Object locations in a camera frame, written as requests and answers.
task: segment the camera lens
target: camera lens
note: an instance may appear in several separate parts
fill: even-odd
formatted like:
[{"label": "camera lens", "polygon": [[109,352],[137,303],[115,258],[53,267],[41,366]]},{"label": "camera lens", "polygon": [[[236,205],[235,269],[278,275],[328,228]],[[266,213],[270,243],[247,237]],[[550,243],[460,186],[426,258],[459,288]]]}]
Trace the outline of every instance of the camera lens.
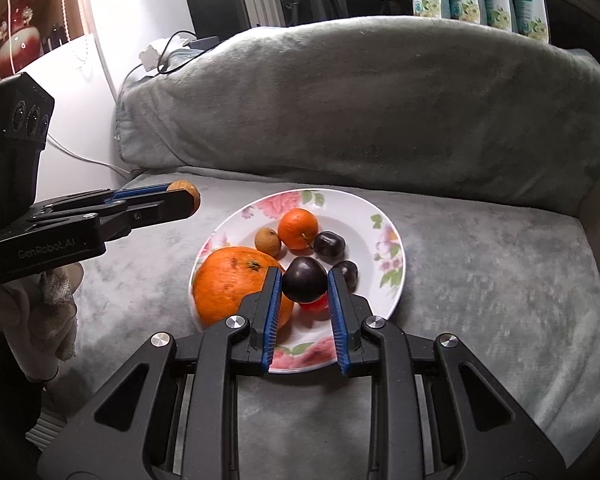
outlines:
[{"label": "camera lens", "polygon": [[49,129],[49,116],[45,115],[42,117],[42,122],[40,123],[40,135],[42,137],[46,136],[46,131]]},{"label": "camera lens", "polygon": [[24,113],[25,113],[25,104],[24,101],[20,101],[16,104],[16,109],[13,112],[13,129],[18,131],[20,127],[24,124]]},{"label": "camera lens", "polygon": [[37,106],[34,106],[29,112],[27,118],[27,133],[29,137],[32,137],[38,127],[38,120],[40,120],[40,110]]}]

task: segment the hand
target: hand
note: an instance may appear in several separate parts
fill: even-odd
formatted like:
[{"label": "hand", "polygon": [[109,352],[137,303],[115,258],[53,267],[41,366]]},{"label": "hand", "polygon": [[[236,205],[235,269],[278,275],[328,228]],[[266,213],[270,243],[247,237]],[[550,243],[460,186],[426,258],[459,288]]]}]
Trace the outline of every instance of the hand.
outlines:
[{"label": "hand", "polygon": [[71,264],[0,285],[0,332],[31,381],[48,381],[74,355],[74,292],[84,270]]}]

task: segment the white cable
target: white cable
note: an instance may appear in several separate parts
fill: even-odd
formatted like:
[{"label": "white cable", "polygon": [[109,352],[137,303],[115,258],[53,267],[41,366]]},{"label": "white cable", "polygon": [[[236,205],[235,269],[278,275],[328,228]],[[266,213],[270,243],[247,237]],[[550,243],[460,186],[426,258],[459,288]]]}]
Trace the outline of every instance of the white cable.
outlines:
[{"label": "white cable", "polygon": [[124,178],[128,178],[131,175],[130,171],[123,170],[122,168],[114,166],[113,164],[107,164],[106,162],[100,162],[99,160],[93,160],[91,158],[86,158],[84,156],[77,155],[76,153],[72,152],[71,150],[60,144],[60,142],[55,140],[49,133],[46,134],[46,137],[51,141],[51,144],[55,146],[58,150],[60,150],[61,152],[65,152],[67,155],[72,156],[73,158],[83,160],[84,162],[91,162],[92,164],[99,164],[100,166],[105,166],[106,168],[115,171],[117,174]]},{"label": "white cable", "polygon": [[9,58],[11,59],[11,71],[15,74],[16,68],[13,65],[13,45],[11,44],[11,0],[7,0],[7,41],[9,42]]},{"label": "white cable", "polygon": [[[69,47],[71,48],[71,51],[74,53],[74,56],[77,57],[77,59],[79,61],[81,61],[82,64],[84,64],[87,62],[87,59],[89,59],[89,43],[86,40],[84,42],[84,59],[75,53],[74,46],[71,44],[71,37],[69,36],[69,25],[68,25],[68,22],[66,19],[66,4],[65,4],[64,0],[61,0],[61,3],[62,3],[62,20],[64,21],[64,33],[66,34],[66,40],[69,43]],[[84,15],[82,13],[82,6],[80,4],[80,0],[78,0],[78,12],[80,12],[80,19],[82,20],[84,18]]]}]

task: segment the white wall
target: white wall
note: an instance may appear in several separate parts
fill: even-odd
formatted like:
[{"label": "white wall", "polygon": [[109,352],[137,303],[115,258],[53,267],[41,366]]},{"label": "white wall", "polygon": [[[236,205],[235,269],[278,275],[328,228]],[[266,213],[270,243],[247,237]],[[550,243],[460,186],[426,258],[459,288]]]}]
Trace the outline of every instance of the white wall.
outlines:
[{"label": "white wall", "polygon": [[114,95],[149,42],[193,30],[187,0],[87,0],[86,7]]},{"label": "white wall", "polygon": [[[85,52],[87,61],[83,63],[76,55],[85,59]],[[23,72],[29,73],[56,100],[48,131],[53,138],[77,155],[129,168],[118,158],[114,144],[115,101],[93,35],[52,50]],[[40,156],[36,200],[94,189],[117,189],[124,182],[115,171],[76,160],[47,139]]]},{"label": "white wall", "polygon": [[[128,170],[113,139],[114,96],[150,41],[193,29],[187,1],[84,0],[84,4],[94,33],[40,57],[24,72],[56,99],[49,126],[52,137],[80,156]],[[82,63],[75,54],[84,58],[85,47],[88,58]],[[124,182],[115,171],[77,160],[48,140],[40,157],[36,200],[118,188]]]}]

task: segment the gray blanket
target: gray blanket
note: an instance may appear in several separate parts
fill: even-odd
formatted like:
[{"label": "gray blanket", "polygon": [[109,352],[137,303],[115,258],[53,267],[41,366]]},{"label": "gray blanket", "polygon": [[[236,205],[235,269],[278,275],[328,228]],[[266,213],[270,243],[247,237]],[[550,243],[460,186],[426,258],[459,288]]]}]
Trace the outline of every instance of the gray blanket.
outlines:
[{"label": "gray blanket", "polygon": [[123,160],[575,215],[600,174],[600,67],[410,16],[253,28],[122,92]]},{"label": "gray blanket", "polygon": [[[145,228],[84,263],[76,294],[76,357],[48,385],[66,412],[152,333],[195,330],[187,288],[196,253],[235,210],[296,184],[190,174],[202,206],[190,219]],[[600,427],[600,280],[580,223],[532,208],[349,189],[395,223],[407,256],[394,321],[429,338],[457,333],[558,447],[568,463]],[[370,382],[337,367],[240,382],[244,480],[363,479]]]}]

